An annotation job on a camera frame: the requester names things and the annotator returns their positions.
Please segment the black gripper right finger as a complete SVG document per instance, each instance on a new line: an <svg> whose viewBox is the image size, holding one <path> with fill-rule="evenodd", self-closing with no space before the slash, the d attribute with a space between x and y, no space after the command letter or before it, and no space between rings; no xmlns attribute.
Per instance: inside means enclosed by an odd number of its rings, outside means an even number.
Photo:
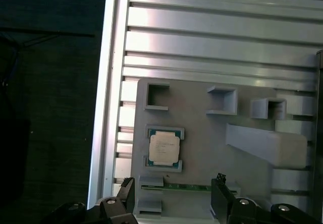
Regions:
<svg viewBox="0 0 323 224"><path fill-rule="evenodd" d="M226 176L218 173L211 180L211 211L219 223L319 223L301 209L287 204L263 208L246 197L235 197L226 185Z"/></svg>

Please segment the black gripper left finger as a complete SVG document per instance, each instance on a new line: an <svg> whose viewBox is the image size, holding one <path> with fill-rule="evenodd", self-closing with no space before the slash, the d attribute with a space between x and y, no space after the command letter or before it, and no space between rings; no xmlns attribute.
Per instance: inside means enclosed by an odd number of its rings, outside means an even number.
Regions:
<svg viewBox="0 0 323 224"><path fill-rule="evenodd" d="M40 223L138 223L133 214L135 180L125 178L117 196L101 199L91 209L81 202L68 202L45 216Z"/></svg>

